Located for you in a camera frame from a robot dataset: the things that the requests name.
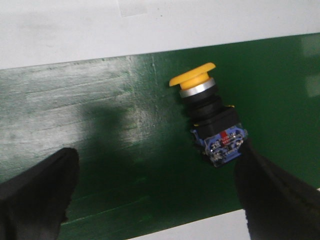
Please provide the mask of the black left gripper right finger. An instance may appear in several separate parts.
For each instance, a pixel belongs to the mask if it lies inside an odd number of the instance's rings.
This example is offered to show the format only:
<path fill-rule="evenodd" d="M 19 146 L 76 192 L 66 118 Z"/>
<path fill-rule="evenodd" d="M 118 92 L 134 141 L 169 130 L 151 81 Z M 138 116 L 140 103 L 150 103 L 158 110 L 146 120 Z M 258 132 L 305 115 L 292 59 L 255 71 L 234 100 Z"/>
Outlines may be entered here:
<path fill-rule="evenodd" d="M 271 162 L 245 140 L 234 181 L 252 240 L 318 240 L 320 192 Z"/>

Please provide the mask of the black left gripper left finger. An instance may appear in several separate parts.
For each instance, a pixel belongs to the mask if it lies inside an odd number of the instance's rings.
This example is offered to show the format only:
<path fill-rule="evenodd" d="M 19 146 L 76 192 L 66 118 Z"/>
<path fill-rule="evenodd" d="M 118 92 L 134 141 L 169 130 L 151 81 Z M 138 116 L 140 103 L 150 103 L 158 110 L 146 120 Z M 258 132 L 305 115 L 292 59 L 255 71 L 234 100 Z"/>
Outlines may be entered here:
<path fill-rule="evenodd" d="M 0 185 L 2 240 L 56 240 L 78 183 L 79 154 L 62 148 Z"/>

